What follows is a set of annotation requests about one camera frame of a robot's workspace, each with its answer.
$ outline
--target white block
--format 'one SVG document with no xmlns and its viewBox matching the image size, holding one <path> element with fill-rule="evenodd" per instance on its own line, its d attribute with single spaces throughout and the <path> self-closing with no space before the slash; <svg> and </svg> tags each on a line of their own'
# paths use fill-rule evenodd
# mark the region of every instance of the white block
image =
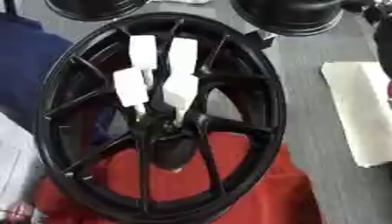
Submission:
<svg viewBox="0 0 392 224">
<path fill-rule="evenodd" d="M 188 110 L 198 94 L 199 79 L 191 74 L 171 75 L 163 87 L 164 102 L 177 110 Z"/>
<path fill-rule="evenodd" d="M 141 70 L 157 69 L 156 37 L 152 35 L 131 36 L 129 38 L 129 57 L 133 67 Z"/>
<path fill-rule="evenodd" d="M 353 160 L 371 167 L 392 161 L 389 77 L 376 62 L 325 63 L 323 75 L 345 131 Z"/>
<path fill-rule="evenodd" d="M 114 73 L 115 91 L 124 107 L 143 104 L 149 100 L 142 71 L 132 67 Z"/>
<path fill-rule="evenodd" d="M 193 74 L 198 60 L 198 41 L 175 38 L 169 51 L 172 74 Z"/>
</svg>

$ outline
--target gray floor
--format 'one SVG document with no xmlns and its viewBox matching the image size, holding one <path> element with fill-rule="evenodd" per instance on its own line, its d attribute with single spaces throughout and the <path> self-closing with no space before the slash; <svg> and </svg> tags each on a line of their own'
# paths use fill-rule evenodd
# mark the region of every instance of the gray floor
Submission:
<svg viewBox="0 0 392 224">
<path fill-rule="evenodd" d="M 25 16 L 72 41 L 101 25 L 62 19 L 50 12 L 42 0 L 23 1 L 21 7 Z M 241 32 L 254 29 L 235 15 L 228 0 L 214 0 L 206 7 L 151 3 L 138 13 L 146 11 L 184 11 L 215 18 Z M 338 27 L 326 34 L 279 37 L 267 52 L 286 90 L 285 141 L 296 164 L 310 175 L 327 223 L 392 223 L 389 167 L 355 166 L 329 89 L 319 75 L 325 61 L 374 61 L 371 31 L 359 18 L 346 14 Z"/>
</svg>

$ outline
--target wheel rim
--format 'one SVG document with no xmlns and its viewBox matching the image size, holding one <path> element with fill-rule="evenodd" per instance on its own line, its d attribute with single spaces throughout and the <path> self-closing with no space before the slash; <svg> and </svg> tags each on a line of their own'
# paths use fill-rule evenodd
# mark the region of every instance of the wheel rim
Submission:
<svg viewBox="0 0 392 224">
<path fill-rule="evenodd" d="M 148 165 L 143 164 L 151 156 L 147 152 L 153 151 L 147 147 L 147 143 L 152 141 L 154 134 L 145 130 L 156 130 L 154 125 L 161 128 L 161 121 L 172 117 L 161 113 L 159 105 L 152 105 L 155 99 L 153 97 L 149 104 L 153 111 L 151 115 L 135 122 L 131 111 L 118 106 L 112 80 L 109 78 L 113 69 L 119 70 L 130 65 L 126 59 L 120 59 L 124 58 L 123 54 L 115 56 L 123 49 L 127 50 L 129 35 L 146 33 L 155 34 L 159 39 L 159 69 L 155 75 L 161 81 L 167 78 L 166 55 L 168 44 L 174 36 L 197 38 L 200 43 L 205 42 L 201 46 L 206 45 L 206 49 L 209 49 L 209 53 L 201 53 L 204 58 L 199 60 L 195 73 L 199 76 L 199 95 L 190 112 L 186 114 L 180 133 L 182 135 L 185 130 L 185 133 L 192 134 L 195 141 L 197 138 L 196 142 L 206 162 L 211 184 L 209 190 L 187 199 L 156 202 L 149 197 L 146 190 L 149 188 L 146 187 L 149 183 L 146 182 L 148 169 L 145 168 Z M 112 58 L 117 64 L 108 72 L 105 70 L 105 62 L 113 60 Z M 226 70 L 219 65 L 222 61 L 227 62 L 223 65 Z M 81 78 L 76 79 L 76 75 L 70 75 L 75 74 L 73 69 L 81 69 Z M 152 92 L 158 93 L 157 89 L 160 86 L 156 85 Z M 240 104 L 240 101 L 248 105 L 245 105 L 248 108 L 236 105 L 240 111 L 244 111 L 241 112 L 243 122 L 206 114 L 205 99 L 215 88 L 228 95 L 231 101 L 237 104 Z M 102 27 L 76 44 L 56 63 L 49 73 L 43 92 L 38 112 L 36 141 L 39 154 L 49 168 L 53 181 L 62 191 L 80 203 L 111 219 L 121 221 L 201 223 L 218 217 L 260 180 L 271 165 L 284 133 L 284 95 L 279 79 L 265 56 L 239 32 L 221 23 L 186 14 L 145 14 Z M 87 157 L 72 161 L 64 150 L 65 140 L 60 136 L 63 127 L 61 125 L 72 113 L 97 103 L 121 110 L 128 119 L 129 132 L 97 146 L 95 152 L 100 153 L 89 154 Z M 207 132 L 210 131 L 228 131 L 251 136 L 249 139 L 252 147 L 249 148 L 249 153 L 225 179 L 220 179 L 216 174 L 216 161 L 211 156 L 211 148 L 207 142 Z M 139 162 L 142 161 L 140 164 L 144 167 L 139 167 L 143 175 L 140 175 L 141 197 L 138 199 L 120 196 L 78 174 L 78 169 L 90 165 L 91 161 L 113 155 L 128 145 L 139 149 Z"/>
</svg>

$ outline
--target blue fabric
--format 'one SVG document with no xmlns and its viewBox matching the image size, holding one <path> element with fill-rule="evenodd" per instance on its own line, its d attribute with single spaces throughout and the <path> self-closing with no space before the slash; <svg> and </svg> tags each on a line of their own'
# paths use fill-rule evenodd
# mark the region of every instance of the blue fabric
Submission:
<svg viewBox="0 0 392 224">
<path fill-rule="evenodd" d="M 47 72 L 70 45 L 37 22 L 0 14 L 0 106 L 16 111 L 25 129 L 32 129 Z"/>
</svg>

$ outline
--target red cloth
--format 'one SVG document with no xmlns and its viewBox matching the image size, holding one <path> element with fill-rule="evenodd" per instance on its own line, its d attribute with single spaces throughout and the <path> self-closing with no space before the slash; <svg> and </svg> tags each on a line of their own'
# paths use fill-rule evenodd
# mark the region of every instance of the red cloth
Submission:
<svg viewBox="0 0 392 224">
<path fill-rule="evenodd" d="M 231 133 L 213 133 L 210 144 L 222 177 L 226 177 L 242 161 L 249 140 Z M 174 173 L 151 166 L 150 188 L 154 200 L 175 200 L 208 188 L 207 170 L 197 154 L 183 171 Z M 136 197 L 138 190 L 137 155 L 133 149 L 118 152 L 94 168 L 94 177 L 111 190 Z M 83 206 L 59 192 L 45 178 L 35 194 L 36 206 L 49 218 L 45 223 L 107 224 Z M 319 224 L 322 223 L 310 180 L 291 162 L 287 146 L 280 152 L 262 181 L 234 204 L 214 224 Z"/>
</svg>

